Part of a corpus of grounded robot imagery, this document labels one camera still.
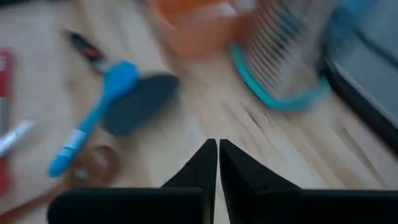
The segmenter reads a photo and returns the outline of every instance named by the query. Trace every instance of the black device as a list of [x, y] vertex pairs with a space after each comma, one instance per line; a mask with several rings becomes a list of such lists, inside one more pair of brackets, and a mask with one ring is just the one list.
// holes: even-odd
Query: black device
[[355, 27], [347, 26], [347, 11], [336, 10], [336, 15], [335, 20], [332, 17], [333, 31], [344, 34], [341, 39], [348, 41], [339, 50], [325, 54], [325, 66], [320, 73], [398, 153], [398, 28], [391, 24], [398, 19], [398, 2], [377, 1]]
[[213, 223], [216, 170], [229, 220], [240, 223], [396, 223], [397, 191], [305, 190], [266, 168], [228, 140], [207, 140], [157, 189], [80, 189], [48, 210], [59, 223]]

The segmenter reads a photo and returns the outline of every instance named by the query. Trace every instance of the teal ring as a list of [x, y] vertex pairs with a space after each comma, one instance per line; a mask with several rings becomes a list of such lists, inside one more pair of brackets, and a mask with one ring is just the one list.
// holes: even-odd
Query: teal ring
[[254, 78], [243, 58], [243, 51], [237, 44], [231, 44], [231, 53], [235, 66], [244, 82], [264, 104], [272, 109], [280, 111], [302, 110], [312, 106], [330, 91], [328, 80], [322, 76], [317, 87], [288, 99], [277, 100]]

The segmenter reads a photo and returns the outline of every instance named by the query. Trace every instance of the brush head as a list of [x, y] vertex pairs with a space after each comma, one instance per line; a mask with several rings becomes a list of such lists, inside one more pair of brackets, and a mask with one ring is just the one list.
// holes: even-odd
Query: brush head
[[154, 73], [139, 80], [132, 92], [111, 104], [103, 119], [105, 131], [116, 137], [129, 136], [175, 96], [179, 84], [169, 73]]

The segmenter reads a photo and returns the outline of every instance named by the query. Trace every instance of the wooden surface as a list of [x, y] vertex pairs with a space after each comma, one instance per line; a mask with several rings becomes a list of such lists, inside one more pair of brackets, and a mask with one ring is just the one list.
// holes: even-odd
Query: wooden surface
[[[12, 47], [18, 60], [11, 123], [40, 121], [34, 138], [10, 156], [12, 182], [0, 213], [58, 183], [46, 175], [50, 161], [101, 90], [101, 77], [69, 47], [63, 29], [87, 35], [142, 70], [170, 67], [182, 81], [179, 99], [130, 138], [115, 140], [98, 128], [89, 142], [120, 152], [115, 187], [158, 187], [207, 138], [228, 138], [303, 188], [398, 189], [396, 157], [334, 94], [308, 111], [271, 111], [237, 76], [228, 55], [193, 61], [161, 50], [131, 1], [32, 1], [0, 9], [0, 46]], [[45, 208], [19, 223], [45, 223]], [[215, 223], [229, 223], [219, 179]]]

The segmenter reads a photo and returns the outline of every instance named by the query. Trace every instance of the red object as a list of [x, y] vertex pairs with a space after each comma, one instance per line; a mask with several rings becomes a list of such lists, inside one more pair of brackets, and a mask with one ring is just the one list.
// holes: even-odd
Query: red object
[[[8, 98], [9, 96], [9, 81], [12, 73], [12, 53], [9, 50], [0, 49], [0, 97]], [[7, 122], [7, 108], [0, 108], [0, 122]], [[0, 135], [6, 132], [7, 124], [0, 124]], [[6, 157], [0, 158], [0, 197], [3, 196], [7, 190], [8, 173]]]

